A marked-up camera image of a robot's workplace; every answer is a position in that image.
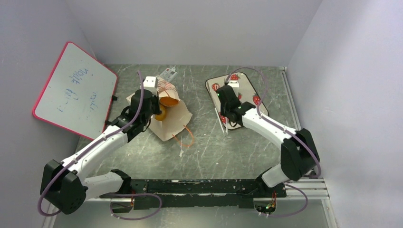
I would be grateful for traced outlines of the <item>metal food tongs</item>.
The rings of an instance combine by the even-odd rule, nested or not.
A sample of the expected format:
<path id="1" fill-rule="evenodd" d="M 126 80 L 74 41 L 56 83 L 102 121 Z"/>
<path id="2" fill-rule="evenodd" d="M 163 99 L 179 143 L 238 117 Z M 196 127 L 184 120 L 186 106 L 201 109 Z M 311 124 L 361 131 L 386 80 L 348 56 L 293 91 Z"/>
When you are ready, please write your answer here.
<path id="1" fill-rule="evenodd" d="M 218 117 L 218 119 L 220 120 L 220 122 L 221 122 L 221 130 L 222 130 L 222 132 L 223 132 L 223 134 L 224 135 L 228 135 L 228 123 L 227 123 L 227 118 L 226 117 L 223 117 L 222 115 L 221 115 L 221 113 L 218 111 L 218 108 L 217 107 L 214 107 L 214 110 L 215 110 L 215 112 L 216 112 L 216 114 L 217 114 L 217 117 Z"/>

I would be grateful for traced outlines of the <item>strawberry print white tray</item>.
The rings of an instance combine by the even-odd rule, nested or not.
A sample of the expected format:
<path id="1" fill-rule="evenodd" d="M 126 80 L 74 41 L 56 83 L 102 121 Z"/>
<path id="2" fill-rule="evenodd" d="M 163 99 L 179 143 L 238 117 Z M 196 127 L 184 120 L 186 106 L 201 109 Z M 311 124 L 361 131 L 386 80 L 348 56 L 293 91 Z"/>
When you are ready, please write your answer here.
<path id="1" fill-rule="evenodd" d="M 218 76 L 214 78 L 210 78 L 206 80 L 205 86 L 208 91 L 209 96 L 211 97 L 211 100 L 213 102 L 214 107 L 218 108 L 218 111 L 221 112 L 221 105 L 219 98 L 217 96 L 217 89 L 221 88 L 224 86 L 224 82 L 226 80 L 228 75 L 224 76 Z M 230 80 L 238 80 L 240 87 L 237 90 L 237 96 L 239 100 L 244 103 L 244 102 L 250 102 L 253 105 L 257 105 L 261 99 L 255 88 L 253 87 L 251 81 L 247 77 L 247 75 L 243 72 L 236 72 L 231 74 Z M 234 123 L 228 123 L 228 130 L 236 130 L 238 128 L 241 128 L 238 124 Z"/>

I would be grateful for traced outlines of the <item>beige paper gift bag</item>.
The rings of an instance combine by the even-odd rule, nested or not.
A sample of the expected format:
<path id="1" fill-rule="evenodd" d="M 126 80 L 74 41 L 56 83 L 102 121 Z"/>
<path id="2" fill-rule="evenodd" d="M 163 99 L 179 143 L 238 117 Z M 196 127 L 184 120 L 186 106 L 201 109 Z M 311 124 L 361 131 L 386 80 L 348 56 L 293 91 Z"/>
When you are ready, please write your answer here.
<path id="1" fill-rule="evenodd" d="M 165 80 L 158 79 L 158 97 L 169 96 L 180 100 L 179 104 L 174 107 L 166 107 L 167 116 L 163 121 L 155 120 L 155 116 L 151 119 L 149 129 L 162 141 L 167 141 L 174 138 L 182 147 L 191 147 L 194 144 L 194 136 L 191 130 L 187 127 L 192 114 L 187 109 L 185 102 L 179 97 L 176 87 Z M 177 138 L 177 135 L 183 130 L 187 130 L 191 136 L 191 142 L 184 144 Z"/>

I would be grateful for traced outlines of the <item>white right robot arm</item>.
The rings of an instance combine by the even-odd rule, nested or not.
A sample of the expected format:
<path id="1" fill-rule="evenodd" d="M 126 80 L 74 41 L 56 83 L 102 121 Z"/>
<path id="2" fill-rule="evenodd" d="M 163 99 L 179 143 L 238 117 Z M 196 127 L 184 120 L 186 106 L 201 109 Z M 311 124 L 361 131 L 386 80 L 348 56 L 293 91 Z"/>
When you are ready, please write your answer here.
<path id="1" fill-rule="evenodd" d="M 279 163 L 260 176 L 262 180 L 256 185 L 259 195 L 267 197 L 276 185 L 297 181 L 314 167 L 320 167 L 320 158 L 309 130 L 295 130 L 260 113 L 254 104 L 241 102 L 230 85 L 217 89 L 216 93 L 223 117 L 257 132 L 280 150 Z"/>

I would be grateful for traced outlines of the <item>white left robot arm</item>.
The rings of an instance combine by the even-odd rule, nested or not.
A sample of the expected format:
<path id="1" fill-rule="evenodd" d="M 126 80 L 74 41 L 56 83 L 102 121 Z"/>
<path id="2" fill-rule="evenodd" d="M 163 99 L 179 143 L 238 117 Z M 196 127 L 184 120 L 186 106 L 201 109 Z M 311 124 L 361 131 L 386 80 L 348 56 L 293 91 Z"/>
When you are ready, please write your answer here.
<path id="1" fill-rule="evenodd" d="M 153 115 L 160 114 L 156 89 L 139 89 L 131 104 L 86 147 L 63 161 L 50 160 L 44 167 L 37 210 L 52 217 L 75 212 L 86 200 L 104 194 L 121 198 L 131 193 L 131 177 L 119 169 L 88 177 L 110 153 L 145 131 Z"/>

